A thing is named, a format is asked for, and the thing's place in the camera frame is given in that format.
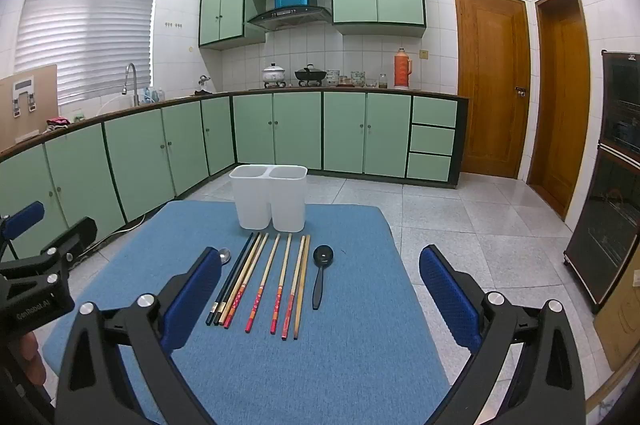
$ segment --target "black spoon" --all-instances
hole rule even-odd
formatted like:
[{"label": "black spoon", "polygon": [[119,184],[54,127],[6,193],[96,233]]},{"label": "black spoon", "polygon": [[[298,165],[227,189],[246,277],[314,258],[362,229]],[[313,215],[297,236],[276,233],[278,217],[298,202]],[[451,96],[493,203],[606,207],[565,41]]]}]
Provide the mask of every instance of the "black spoon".
[{"label": "black spoon", "polygon": [[318,275],[316,276],[316,284],[314,285],[313,307],[317,310],[322,300],[322,274],[324,268],[329,266],[334,260],[334,250],[330,246],[320,245],[314,250],[314,262],[318,266]]}]

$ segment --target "range hood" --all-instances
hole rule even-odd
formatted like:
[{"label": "range hood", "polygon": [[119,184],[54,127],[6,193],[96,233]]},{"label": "range hood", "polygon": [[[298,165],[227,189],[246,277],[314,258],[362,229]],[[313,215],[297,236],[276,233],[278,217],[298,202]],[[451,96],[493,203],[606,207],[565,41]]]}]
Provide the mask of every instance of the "range hood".
[{"label": "range hood", "polygon": [[277,31],[309,22],[331,22],[331,12],[321,6],[285,6],[260,13],[249,20],[267,31]]}]

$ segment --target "tiled floor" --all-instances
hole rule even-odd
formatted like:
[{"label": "tiled floor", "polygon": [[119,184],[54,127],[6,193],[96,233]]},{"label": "tiled floor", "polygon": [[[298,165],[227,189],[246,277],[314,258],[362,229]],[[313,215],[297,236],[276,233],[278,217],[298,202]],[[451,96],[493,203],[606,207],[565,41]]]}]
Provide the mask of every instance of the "tiled floor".
[{"label": "tiled floor", "polygon": [[[217,178],[188,199],[232,201],[228,175]],[[456,190],[397,185],[323,176],[308,177],[308,203],[378,206],[388,221],[396,248],[414,284],[447,377],[453,382],[468,358],[453,340],[418,271],[418,256],[435,243],[454,268],[470,273],[484,289],[496,289],[511,302],[540,307],[550,298],[565,307],[578,347],[587,396],[610,375],[593,315],[562,264],[571,231],[525,183],[506,178],[461,174]],[[70,288],[77,296],[91,277],[119,251],[136,230],[122,236],[76,267]],[[42,341],[50,325],[38,331]],[[519,348],[506,358],[485,411],[493,415],[506,392]],[[49,373],[47,388],[55,376]]]}]

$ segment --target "black chopstick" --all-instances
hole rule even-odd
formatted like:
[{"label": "black chopstick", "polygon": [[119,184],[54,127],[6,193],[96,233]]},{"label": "black chopstick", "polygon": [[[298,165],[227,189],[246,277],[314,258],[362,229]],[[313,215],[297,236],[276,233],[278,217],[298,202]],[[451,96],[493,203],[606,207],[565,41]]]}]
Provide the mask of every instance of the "black chopstick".
[{"label": "black chopstick", "polygon": [[256,241],[258,241],[258,239],[260,239],[260,232],[256,233],[256,235],[254,237],[254,241],[251,243],[251,246],[248,247],[246,253],[244,254],[244,257],[242,258],[242,262],[238,265],[238,268],[236,269],[236,273],[234,275],[233,280],[229,283],[229,286],[227,287],[228,289],[225,290],[225,296],[222,299],[222,303],[218,304],[218,307],[216,308],[216,313],[215,313],[215,316],[213,318],[213,323],[214,323],[215,326],[217,326],[220,323],[220,317],[222,316],[222,312],[225,310],[226,304],[229,302],[229,297],[231,296],[231,291],[233,291],[234,286],[238,282],[240,274],[242,273],[242,268],[244,267],[244,264],[246,263],[247,259],[249,259],[249,256],[251,255],[250,250],[253,249],[253,247],[254,247]]},{"label": "black chopstick", "polygon": [[249,243],[251,242],[251,239],[252,239],[253,236],[254,236],[254,232],[251,233],[249,238],[246,240],[246,243],[244,243],[244,248],[242,248],[242,251],[239,253],[238,258],[236,259],[236,263],[234,264],[234,267],[231,268],[231,271],[229,272],[229,275],[226,276],[225,283],[222,284],[222,288],[220,289],[220,293],[218,293],[218,298],[213,303],[213,306],[211,307],[211,310],[209,312],[209,316],[207,317],[207,326],[210,326],[211,323],[213,322],[213,318],[214,318],[215,313],[216,313],[216,308],[220,305],[220,302],[222,302],[222,298],[225,296],[225,292],[229,288],[229,284],[231,284],[231,279],[233,278],[234,273],[238,269],[238,265],[242,261],[242,256],[244,255],[244,252],[246,251],[247,247],[249,246]]}]

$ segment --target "faucet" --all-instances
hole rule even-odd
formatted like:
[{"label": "faucet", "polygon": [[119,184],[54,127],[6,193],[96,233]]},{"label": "faucet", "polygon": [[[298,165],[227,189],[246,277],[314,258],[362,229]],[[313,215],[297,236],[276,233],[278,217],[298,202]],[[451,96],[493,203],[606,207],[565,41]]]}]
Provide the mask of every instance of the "faucet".
[{"label": "faucet", "polygon": [[129,78],[129,68],[133,68],[133,105],[140,105],[140,100],[138,99],[138,75],[136,73],[136,66],[133,65],[133,62],[130,62],[127,65],[127,69],[124,71],[124,86],[122,87],[122,93],[127,94],[127,79]]}]

